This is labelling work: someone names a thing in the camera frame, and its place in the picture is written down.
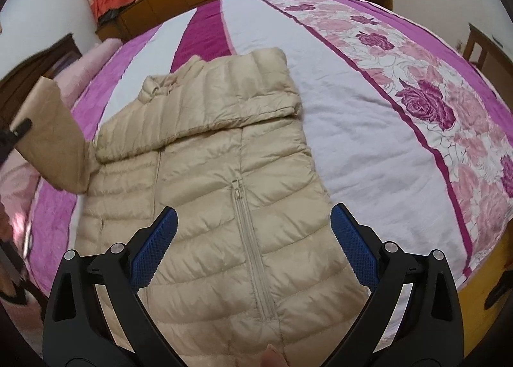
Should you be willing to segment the beige puffer jacket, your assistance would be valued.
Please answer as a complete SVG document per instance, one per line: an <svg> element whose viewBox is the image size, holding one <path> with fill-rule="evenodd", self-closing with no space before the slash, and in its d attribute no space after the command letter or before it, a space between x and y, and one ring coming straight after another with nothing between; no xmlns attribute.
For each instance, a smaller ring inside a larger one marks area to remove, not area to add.
<svg viewBox="0 0 513 367"><path fill-rule="evenodd" d="M188 365L255 366L273 345L319 366L364 306L301 115L282 50L193 56L146 78L93 139L85 210L107 247L177 212L142 300Z"/></svg>

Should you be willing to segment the pink rolled blanket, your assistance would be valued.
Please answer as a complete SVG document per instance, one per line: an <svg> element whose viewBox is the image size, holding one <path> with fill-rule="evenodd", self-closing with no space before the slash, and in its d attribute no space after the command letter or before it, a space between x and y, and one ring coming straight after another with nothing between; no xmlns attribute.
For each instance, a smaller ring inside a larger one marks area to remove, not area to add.
<svg viewBox="0 0 513 367"><path fill-rule="evenodd" d="M1 171L1 199L11 231L34 230L30 267L44 292L68 248L89 255L107 247L85 193L97 172L93 139L132 57L119 39L104 41L56 77L40 77L17 115L33 123Z"/></svg>

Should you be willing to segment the dark wooden headboard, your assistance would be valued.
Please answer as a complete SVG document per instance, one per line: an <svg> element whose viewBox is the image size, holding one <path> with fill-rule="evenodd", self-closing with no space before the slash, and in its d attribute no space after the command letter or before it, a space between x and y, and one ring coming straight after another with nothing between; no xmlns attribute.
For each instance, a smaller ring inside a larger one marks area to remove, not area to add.
<svg viewBox="0 0 513 367"><path fill-rule="evenodd" d="M81 57L82 53L78 49L73 35L68 33L51 47L30 56L14 67L1 80L1 128L9 127L40 77L53 79L59 72Z"/></svg>

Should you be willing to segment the wooden chair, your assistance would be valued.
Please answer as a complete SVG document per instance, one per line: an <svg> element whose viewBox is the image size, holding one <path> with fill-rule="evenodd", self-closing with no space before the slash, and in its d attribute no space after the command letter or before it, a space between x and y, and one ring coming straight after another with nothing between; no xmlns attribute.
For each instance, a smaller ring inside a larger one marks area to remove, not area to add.
<svg viewBox="0 0 513 367"><path fill-rule="evenodd" d="M506 53L502 44L469 23L469 37L463 58L491 82L502 100L512 109L512 56Z"/></svg>

